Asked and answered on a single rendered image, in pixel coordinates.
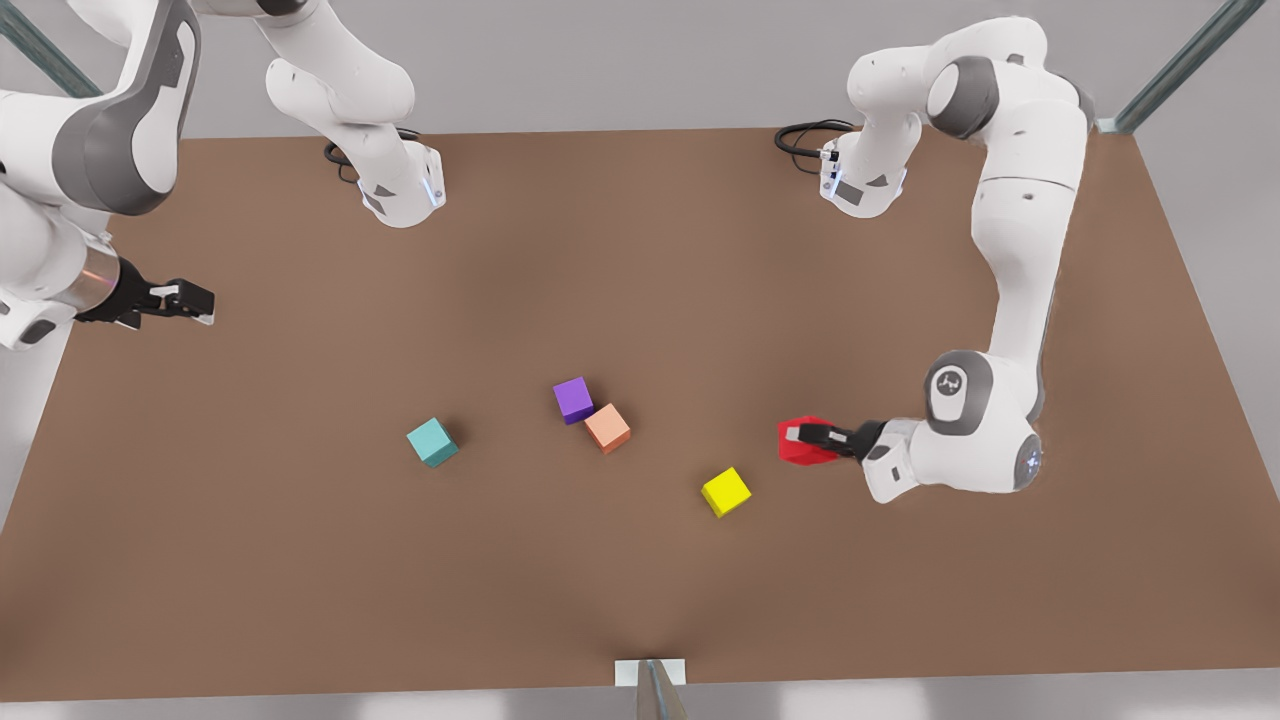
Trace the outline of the yellow wooden cube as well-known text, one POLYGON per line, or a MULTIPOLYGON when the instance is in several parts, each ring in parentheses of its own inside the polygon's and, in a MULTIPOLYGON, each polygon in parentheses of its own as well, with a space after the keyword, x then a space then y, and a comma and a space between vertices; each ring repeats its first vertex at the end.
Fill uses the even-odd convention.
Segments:
POLYGON ((753 496, 736 468, 727 468, 707 480, 700 492, 717 518, 723 518, 753 496))

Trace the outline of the silver frame post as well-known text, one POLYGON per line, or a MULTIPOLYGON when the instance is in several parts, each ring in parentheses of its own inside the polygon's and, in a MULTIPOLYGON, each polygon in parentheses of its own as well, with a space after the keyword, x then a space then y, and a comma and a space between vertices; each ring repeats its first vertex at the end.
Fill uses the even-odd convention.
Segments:
POLYGON ((0 37, 32 61, 70 97, 96 97, 100 87, 83 73, 12 0, 0 0, 0 37))
POLYGON ((685 659, 614 661, 614 685, 636 689, 635 720, 689 720, 678 696, 678 688, 686 684, 685 659))
POLYGON ((1101 135, 1134 135, 1268 0, 1224 0, 1114 117, 1098 118, 1101 135))

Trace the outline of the teal wooden cube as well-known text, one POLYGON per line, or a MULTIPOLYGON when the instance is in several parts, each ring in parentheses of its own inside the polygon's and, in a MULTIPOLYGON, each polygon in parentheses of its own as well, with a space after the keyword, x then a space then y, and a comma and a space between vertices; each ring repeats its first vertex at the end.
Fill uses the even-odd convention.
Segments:
POLYGON ((406 439, 428 468, 439 468, 460 451, 445 425, 435 416, 408 432, 406 439))

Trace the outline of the orange wooden cube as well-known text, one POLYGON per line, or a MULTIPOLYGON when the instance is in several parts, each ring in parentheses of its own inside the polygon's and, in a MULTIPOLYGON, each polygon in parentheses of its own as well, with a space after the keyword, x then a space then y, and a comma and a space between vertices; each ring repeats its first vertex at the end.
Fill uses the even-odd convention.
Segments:
POLYGON ((585 427, 603 454, 616 451, 630 439, 631 428, 613 404, 607 404, 585 419, 585 427))

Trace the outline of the purple wooden cube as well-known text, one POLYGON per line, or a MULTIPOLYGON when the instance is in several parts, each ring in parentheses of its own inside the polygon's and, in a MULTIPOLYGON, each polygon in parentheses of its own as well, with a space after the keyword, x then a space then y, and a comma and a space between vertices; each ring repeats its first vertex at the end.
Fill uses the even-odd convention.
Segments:
POLYGON ((595 413, 595 404, 582 377, 556 384, 552 389, 566 425, 582 421, 595 413))

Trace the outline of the red wooden cube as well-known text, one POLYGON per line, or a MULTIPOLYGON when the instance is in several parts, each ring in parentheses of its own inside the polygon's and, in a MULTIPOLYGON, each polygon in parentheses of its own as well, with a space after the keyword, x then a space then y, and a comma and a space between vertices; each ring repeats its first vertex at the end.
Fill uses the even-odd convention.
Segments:
POLYGON ((781 460, 799 466, 812 466, 840 459, 836 452, 792 438, 792 429, 799 428, 801 424, 827 427, 829 423, 819 416, 797 416, 780 421, 777 424, 777 454, 781 460))

